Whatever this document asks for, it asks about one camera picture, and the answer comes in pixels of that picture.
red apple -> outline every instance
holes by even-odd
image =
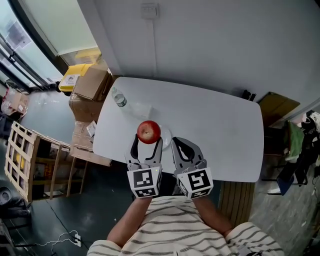
[[[161,129],[156,122],[148,120],[140,123],[136,134],[141,142],[152,144],[160,138]]]

shirt sleeve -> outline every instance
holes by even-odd
[[[252,253],[268,256],[284,256],[280,245],[260,228],[251,222],[242,223],[235,227],[225,238],[229,247],[245,246]]]
[[[87,256],[118,256],[120,254],[121,247],[112,241],[98,240],[95,241],[89,248]]]

white table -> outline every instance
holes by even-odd
[[[150,104],[150,119],[167,126],[172,136],[198,145],[214,180],[256,182],[264,151],[264,129],[257,103],[184,84],[120,77],[114,85],[130,103]],[[93,152],[125,163],[125,151],[142,121],[123,113],[109,92],[97,123]],[[139,159],[154,145],[139,144]],[[164,172],[175,165],[169,146],[162,152]]]

cable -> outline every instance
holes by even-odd
[[[46,201],[46,203],[49,205],[49,207],[51,208],[51,210],[53,211],[53,213],[54,213],[54,215],[56,216],[56,218],[60,221],[60,223],[61,223],[61,225],[64,227],[64,229],[70,234],[71,232],[69,232],[68,231],[68,229],[66,228],[66,226],[63,224],[63,222],[61,221],[61,219],[58,217],[58,215],[56,214],[56,212],[55,212],[55,210],[52,208],[52,206],[50,205],[50,203],[48,202],[48,200],[45,200]],[[89,248],[88,248],[88,246],[83,242],[83,241],[81,241],[82,242],[82,244],[84,245],[84,247],[87,249],[87,250],[89,250]]]
[[[75,243],[72,242],[69,238],[60,241],[60,238],[61,238],[63,235],[65,235],[65,234],[68,234],[68,235],[69,235],[69,234],[72,233],[72,232],[76,232],[76,234],[78,235],[78,231],[72,230],[71,232],[62,233],[62,234],[59,236],[59,238],[58,238],[57,241],[49,241],[49,242],[47,242],[47,243],[45,243],[45,244],[35,243],[35,245],[37,245],[37,246],[46,246],[46,245],[48,245],[48,244],[54,243],[54,244],[51,246],[51,253],[53,254],[53,253],[54,253],[54,245],[57,244],[57,243],[61,243],[61,242],[65,242],[65,241],[68,241],[68,240],[69,240],[71,243],[75,244]]]

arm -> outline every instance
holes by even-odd
[[[135,199],[106,239],[123,247],[140,227],[151,200],[152,197]]]
[[[204,223],[209,227],[224,237],[232,231],[231,222],[216,209],[214,203],[207,196],[195,198],[193,202]]]

